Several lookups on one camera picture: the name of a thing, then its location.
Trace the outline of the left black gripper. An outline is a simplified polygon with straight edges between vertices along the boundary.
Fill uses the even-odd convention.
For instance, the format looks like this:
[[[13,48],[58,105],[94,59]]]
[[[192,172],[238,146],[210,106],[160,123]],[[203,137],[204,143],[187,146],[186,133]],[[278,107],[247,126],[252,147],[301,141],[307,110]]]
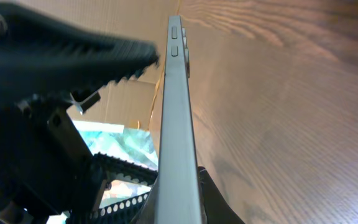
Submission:
[[[99,101],[97,91],[62,99],[0,103],[0,223],[45,223],[52,215],[97,211],[108,181],[153,185],[158,172],[92,155],[67,114]]]

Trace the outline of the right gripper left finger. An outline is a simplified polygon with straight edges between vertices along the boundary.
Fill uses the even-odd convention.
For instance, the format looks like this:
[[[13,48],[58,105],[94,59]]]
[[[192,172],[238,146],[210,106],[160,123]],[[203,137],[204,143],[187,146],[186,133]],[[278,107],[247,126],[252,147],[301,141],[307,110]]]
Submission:
[[[0,109],[139,77],[158,60],[152,42],[88,32],[0,2]]]

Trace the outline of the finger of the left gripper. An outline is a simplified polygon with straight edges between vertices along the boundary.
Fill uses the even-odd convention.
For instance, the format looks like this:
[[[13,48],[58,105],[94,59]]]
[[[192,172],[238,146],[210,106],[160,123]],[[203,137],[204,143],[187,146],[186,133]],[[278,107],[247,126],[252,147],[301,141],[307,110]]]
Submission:
[[[141,211],[149,196],[146,192],[120,202],[100,208],[94,212],[72,213],[66,220],[66,224],[130,224]]]

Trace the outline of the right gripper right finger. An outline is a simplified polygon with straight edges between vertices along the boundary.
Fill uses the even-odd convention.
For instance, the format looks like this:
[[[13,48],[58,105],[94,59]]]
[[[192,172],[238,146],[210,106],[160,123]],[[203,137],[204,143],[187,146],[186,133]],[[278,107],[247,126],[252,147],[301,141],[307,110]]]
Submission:
[[[198,167],[204,217],[207,224],[244,224],[242,219],[228,205],[208,171]]]

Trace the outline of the brown Galaxy smartphone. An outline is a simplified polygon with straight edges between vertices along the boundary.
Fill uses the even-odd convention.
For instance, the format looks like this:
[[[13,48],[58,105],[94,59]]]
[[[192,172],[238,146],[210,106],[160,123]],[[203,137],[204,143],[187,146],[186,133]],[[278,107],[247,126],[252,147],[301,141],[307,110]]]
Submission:
[[[168,20],[158,176],[133,223],[202,223],[188,79],[189,51],[180,16]]]

